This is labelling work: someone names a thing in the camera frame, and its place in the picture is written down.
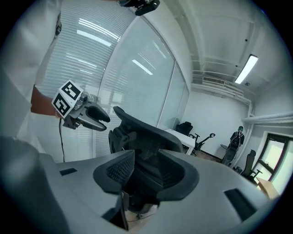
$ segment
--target glass wall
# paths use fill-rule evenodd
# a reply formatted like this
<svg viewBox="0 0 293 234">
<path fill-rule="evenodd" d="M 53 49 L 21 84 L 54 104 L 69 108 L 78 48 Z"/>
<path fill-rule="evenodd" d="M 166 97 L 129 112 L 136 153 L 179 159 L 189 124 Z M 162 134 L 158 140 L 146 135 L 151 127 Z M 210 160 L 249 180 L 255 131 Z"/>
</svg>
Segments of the glass wall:
<svg viewBox="0 0 293 234">
<path fill-rule="evenodd" d="M 45 79 L 37 88 L 54 97 L 57 90 L 72 80 L 97 98 L 108 61 L 121 36 L 135 19 L 129 9 L 114 2 L 64 0 L 61 9 L 62 31 L 49 61 Z M 62 150 L 55 117 L 34 115 L 34 128 L 48 154 L 61 159 Z M 53 132 L 50 138 L 47 133 Z M 93 157 L 93 131 L 80 126 L 62 128 L 65 157 L 78 160 Z"/>
<path fill-rule="evenodd" d="M 184 88 L 185 80 L 176 63 L 164 108 L 157 126 L 158 128 L 163 130 L 173 128 L 174 123 L 178 121 L 176 117 L 181 104 Z"/>
<path fill-rule="evenodd" d="M 62 128 L 66 161 L 109 153 L 109 130 L 120 124 L 114 106 L 162 129 L 172 128 L 176 118 L 181 120 L 188 98 L 185 81 L 166 43 L 144 17 L 114 2 L 65 0 L 61 22 L 62 31 L 38 89 L 54 97 L 70 79 L 92 101 L 98 100 L 111 118 L 104 132 L 82 126 Z M 61 162 L 55 117 L 33 115 L 33 119 L 41 145 Z"/>
<path fill-rule="evenodd" d="M 109 153 L 109 130 L 121 122 L 113 112 L 114 106 L 157 126 L 175 65 L 162 39 L 142 17 L 136 19 L 116 50 L 99 92 L 101 106 L 111 122 L 107 131 L 96 133 L 97 156 Z"/>
<path fill-rule="evenodd" d="M 180 103 L 180 106 L 179 106 L 178 113 L 177 113 L 176 118 L 175 118 L 173 129 L 176 129 L 176 125 L 180 124 L 181 121 L 182 121 L 184 111 L 185 111 L 185 108 L 186 108 L 186 105 L 187 105 L 188 98 L 189 98 L 189 90 L 188 90 L 187 85 L 185 84 L 184 92 L 183 92 L 183 95 L 182 95 L 182 100 L 181 100 L 181 103 Z"/>
</svg>

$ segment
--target black chair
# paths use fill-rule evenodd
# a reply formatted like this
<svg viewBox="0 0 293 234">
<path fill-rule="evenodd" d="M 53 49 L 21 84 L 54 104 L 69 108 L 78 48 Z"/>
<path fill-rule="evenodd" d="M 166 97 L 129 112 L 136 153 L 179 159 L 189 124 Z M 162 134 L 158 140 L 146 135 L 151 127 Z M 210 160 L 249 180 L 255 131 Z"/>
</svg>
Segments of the black chair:
<svg viewBox="0 0 293 234">
<path fill-rule="evenodd" d="M 243 177 L 245 177 L 250 182 L 257 184 L 255 181 L 255 178 L 259 173 L 262 173 L 260 170 L 257 170 L 257 172 L 252 170 L 252 165 L 255 160 L 256 152 L 254 150 L 251 150 L 250 153 L 247 155 L 246 159 L 246 165 L 244 171 L 241 173 Z"/>
<path fill-rule="evenodd" d="M 166 159 L 159 151 L 182 153 L 182 144 L 172 134 L 133 118 L 121 108 L 115 106 L 113 109 L 122 122 L 109 133 L 110 150 L 111 153 L 135 151 L 134 171 L 123 191 L 129 194 L 128 209 L 143 214 L 148 212 L 149 204 L 158 204 L 160 193 L 178 184 L 186 175 L 188 168 Z"/>
<path fill-rule="evenodd" d="M 193 126 L 191 125 L 190 122 L 184 122 L 184 123 L 178 124 L 176 126 L 176 132 L 179 132 L 183 135 L 188 136 L 188 134 L 190 133 L 192 128 L 193 128 Z"/>
<path fill-rule="evenodd" d="M 203 141 L 197 143 L 197 139 L 200 137 L 199 135 L 197 135 L 195 133 L 196 136 L 192 135 L 192 134 L 189 134 L 189 136 L 191 136 L 193 139 L 195 139 L 195 146 L 194 146 L 194 149 L 192 150 L 192 154 L 195 154 L 196 151 L 200 150 L 202 148 L 202 146 L 205 144 L 205 141 L 207 141 L 209 138 L 213 138 L 215 137 L 216 135 L 214 133 L 211 133 L 206 139 L 204 139 Z"/>
</svg>

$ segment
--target air vent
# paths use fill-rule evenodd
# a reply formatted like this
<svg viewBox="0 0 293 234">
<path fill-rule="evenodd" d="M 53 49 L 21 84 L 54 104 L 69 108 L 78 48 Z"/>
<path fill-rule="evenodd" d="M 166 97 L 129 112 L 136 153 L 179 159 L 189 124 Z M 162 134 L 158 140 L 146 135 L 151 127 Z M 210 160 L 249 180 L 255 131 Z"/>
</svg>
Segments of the air vent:
<svg viewBox="0 0 293 234">
<path fill-rule="evenodd" d="M 203 77 L 202 82 L 212 83 L 212 84 L 216 84 L 216 85 L 225 85 L 224 80 L 210 78 L 210 77 Z"/>
</svg>

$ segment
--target cable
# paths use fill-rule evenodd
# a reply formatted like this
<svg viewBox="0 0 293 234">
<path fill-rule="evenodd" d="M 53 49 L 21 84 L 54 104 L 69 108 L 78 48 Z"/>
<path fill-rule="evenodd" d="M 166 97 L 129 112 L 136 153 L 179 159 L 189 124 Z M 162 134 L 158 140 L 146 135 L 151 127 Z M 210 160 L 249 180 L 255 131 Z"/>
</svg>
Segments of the cable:
<svg viewBox="0 0 293 234">
<path fill-rule="evenodd" d="M 64 149 L 63 149 L 63 140 L 62 140 L 62 134 L 61 134 L 61 123 L 62 123 L 62 119 L 59 120 L 59 134 L 60 134 L 61 147 L 62 147 L 62 152 L 63 152 L 63 162 L 65 162 L 65 155 L 64 155 Z"/>
<path fill-rule="evenodd" d="M 139 219 L 136 219 L 136 220 L 131 220 L 131 221 L 127 221 L 127 222 L 135 222 L 135 221 L 138 221 L 138 220 L 142 220 L 142 219 L 144 219 L 144 218 L 148 218 L 148 217 L 150 217 L 150 216 L 152 216 L 152 215 L 154 215 L 154 214 L 150 214 L 150 215 L 148 215 L 148 216 L 145 216 L 145 217 L 143 217 L 143 218 L 139 218 Z"/>
</svg>

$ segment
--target chair armrest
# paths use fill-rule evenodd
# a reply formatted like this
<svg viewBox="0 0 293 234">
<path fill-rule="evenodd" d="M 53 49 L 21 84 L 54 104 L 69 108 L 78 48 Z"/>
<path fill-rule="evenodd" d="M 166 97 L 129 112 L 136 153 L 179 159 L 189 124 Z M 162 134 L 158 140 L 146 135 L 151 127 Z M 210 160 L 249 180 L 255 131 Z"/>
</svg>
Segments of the chair armrest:
<svg viewBox="0 0 293 234">
<path fill-rule="evenodd" d="M 192 136 L 192 138 L 193 138 L 193 139 L 194 139 L 194 138 L 201 137 L 200 135 L 197 135 L 196 133 L 195 133 L 194 135 L 192 135 L 192 134 L 189 134 L 189 136 Z"/>
<path fill-rule="evenodd" d="M 193 139 L 196 138 L 196 137 L 195 137 L 194 135 L 192 135 L 192 134 L 189 134 L 189 137 L 192 137 Z"/>
</svg>

